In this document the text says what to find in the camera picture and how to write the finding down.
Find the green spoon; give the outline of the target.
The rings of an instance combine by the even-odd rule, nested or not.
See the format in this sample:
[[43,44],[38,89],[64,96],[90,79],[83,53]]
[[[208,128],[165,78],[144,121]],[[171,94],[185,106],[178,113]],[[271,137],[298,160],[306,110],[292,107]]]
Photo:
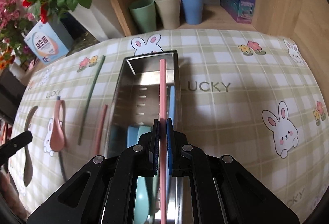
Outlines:
[[133,223],[152,223],[153,177],[138,177]]

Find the pink blossom plant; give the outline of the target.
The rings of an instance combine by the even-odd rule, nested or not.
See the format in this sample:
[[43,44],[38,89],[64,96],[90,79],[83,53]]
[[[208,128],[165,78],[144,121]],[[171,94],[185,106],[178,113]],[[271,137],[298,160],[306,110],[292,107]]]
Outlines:
[[1,0],[1,70],[19,61],[22,65],[36,60],[24,42],[34,17],[20,8],[20,0]]

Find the beige spoon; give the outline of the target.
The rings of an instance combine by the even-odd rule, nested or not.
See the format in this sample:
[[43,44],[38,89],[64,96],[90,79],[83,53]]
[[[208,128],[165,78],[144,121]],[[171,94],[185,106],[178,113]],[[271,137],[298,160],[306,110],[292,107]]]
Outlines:
[[[25,121],[25,125],[24,125],[24,131],[28,131],[28,128],[30,126],[32,117],[34,116],[36,110],[38,109],[38,106],[33,106],[27,117],[26,117],[26,121]],[[33,166],[32,166],[32,160],[31,160],[31,156],[28,150],[28,145],[26,145],[24,147],[24,151],[25,151],[25,157],[26,157],[26,161],[25,161],[25,165],[24,165],[24,173],[23,173],[23,183],[24,186],[27,187],[31,180],[32,180],[32,176],[33,176]]]

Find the pink chopstick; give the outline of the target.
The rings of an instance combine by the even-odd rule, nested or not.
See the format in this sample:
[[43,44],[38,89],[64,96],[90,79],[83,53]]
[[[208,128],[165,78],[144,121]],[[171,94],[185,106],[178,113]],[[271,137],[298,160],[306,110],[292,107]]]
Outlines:
[[160,60],[160,211],[161,224],[166,224],[166,60]]
[[100,118],[95,134],[95,140],[94,140],[94,149],[93,149],[93,154],[96,156],[99,154],[100,151],[100,143],[101,143],[101,138],[102,138],[102,133],[103,133],[103,127],[104,127],[104,122],[105,122],[105,117],[107,114],[107,109],[108,105],[103,105],[102,110],[100,112]]

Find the white flower pot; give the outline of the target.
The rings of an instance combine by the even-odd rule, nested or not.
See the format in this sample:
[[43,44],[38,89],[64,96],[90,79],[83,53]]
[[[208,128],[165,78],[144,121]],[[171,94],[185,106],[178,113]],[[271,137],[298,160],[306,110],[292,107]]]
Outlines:
[[124,37],[110,0],[92,0],[89,9],[78,4],[69,13],[99,42]]

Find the probiotic product box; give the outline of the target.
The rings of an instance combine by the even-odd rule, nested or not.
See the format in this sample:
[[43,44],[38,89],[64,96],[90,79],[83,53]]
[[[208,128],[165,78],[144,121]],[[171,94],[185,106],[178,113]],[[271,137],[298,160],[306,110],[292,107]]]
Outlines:
[[62,23],[38,21],[24,42],[44,65],[48,65],[67,55],[74,40]]

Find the blue spoon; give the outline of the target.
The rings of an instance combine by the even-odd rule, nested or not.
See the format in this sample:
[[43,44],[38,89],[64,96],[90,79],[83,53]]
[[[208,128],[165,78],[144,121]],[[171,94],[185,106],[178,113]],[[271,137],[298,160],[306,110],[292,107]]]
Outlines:
[[129,126],[127,131],[127,147],[137,145],[141,135],[151,132],[150,126]]

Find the beige cup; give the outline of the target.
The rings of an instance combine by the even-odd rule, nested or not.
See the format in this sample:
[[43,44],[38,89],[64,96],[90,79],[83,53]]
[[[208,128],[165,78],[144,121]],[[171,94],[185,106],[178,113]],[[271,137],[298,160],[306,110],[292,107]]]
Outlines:
[[180,26],[180,0],[154,0],[164,29]]

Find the gold round tin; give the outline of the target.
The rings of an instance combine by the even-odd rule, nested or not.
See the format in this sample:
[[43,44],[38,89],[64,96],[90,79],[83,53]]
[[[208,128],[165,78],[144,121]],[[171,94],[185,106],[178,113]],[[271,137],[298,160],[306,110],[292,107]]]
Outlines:
[[89,32],[85,32],[83,33],[79,38],[77,38],[76,40],[74,40],[74,43],[71,47],[71,49],[69,50],[68,54],[66,55],[67,57],[82,51],[90,46],[93,46],[95,44],[99,43],[99,40],[97,40],[92,34],[90,34]]

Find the pink spoon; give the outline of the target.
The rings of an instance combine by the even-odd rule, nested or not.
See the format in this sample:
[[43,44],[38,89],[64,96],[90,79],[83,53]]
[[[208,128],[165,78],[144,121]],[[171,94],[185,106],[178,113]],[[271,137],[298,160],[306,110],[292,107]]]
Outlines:
[[63,101],[60,96],[55,101],[54,113],[53,113],[53,129],[50,138],[50,148],[54,152],[60,152],[65,147],[65,132],[60,124],[60,108]]

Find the green cup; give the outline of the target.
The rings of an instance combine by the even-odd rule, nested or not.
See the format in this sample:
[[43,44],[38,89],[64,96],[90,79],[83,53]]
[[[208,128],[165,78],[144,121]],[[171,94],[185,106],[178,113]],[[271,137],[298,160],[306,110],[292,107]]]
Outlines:
[[129,6],[129,10],[141,33],[157,30],[154,0],[137,0]]

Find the purple small box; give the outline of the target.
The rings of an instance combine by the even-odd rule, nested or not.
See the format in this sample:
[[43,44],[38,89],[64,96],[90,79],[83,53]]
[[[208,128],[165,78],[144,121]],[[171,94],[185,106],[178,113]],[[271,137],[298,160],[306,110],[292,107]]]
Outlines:
[[237,22],[251,24],[256,0],[220,0],[220,5]]

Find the stainless steel utensil tray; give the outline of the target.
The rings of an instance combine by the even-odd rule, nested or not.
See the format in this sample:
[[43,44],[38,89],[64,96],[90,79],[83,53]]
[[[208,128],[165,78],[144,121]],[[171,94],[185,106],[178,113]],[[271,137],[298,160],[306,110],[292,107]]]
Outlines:
[[[170,86],[175,86],[174,129],[181,128],[181,90],[176,50],[124,59],[110,108],[109,127],[103,153],[119,156],[127,148],[129,126],[150,126],[159,119],[160,60],[166,60],[167,118]],[[170,176],[166,198],[166,223],[182,223],[183,179]],[[152,223],[160,223],[160,172],[153,177]]]

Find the blue cup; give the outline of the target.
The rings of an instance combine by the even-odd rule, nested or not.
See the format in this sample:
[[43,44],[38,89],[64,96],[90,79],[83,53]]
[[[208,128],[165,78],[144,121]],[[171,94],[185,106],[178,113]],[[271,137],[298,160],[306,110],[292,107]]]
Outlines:
[[181,0],[186,23],[198,25],[202,22],[204,0]]

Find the plaid bunny tablecloth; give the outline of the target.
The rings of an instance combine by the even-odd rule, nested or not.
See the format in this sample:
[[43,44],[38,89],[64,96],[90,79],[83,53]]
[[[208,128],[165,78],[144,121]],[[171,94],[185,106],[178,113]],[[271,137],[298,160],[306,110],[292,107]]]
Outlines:
[[24,150],[9,172],[28,212],[63,183],[59,152],[50,148],[57,96],[65,101],[67,178],[92,156],[103,105],[108,105],[99,154],[104,155],[110,108],[125,58],[178,53],[181,128],[211,156],[232,155],[305,221],[328,188],[328,91],[318,85],[293,40],[233,30],[164,30],[98,43],[36,72],[13,127],[30,123],[33,176],[25,187]]

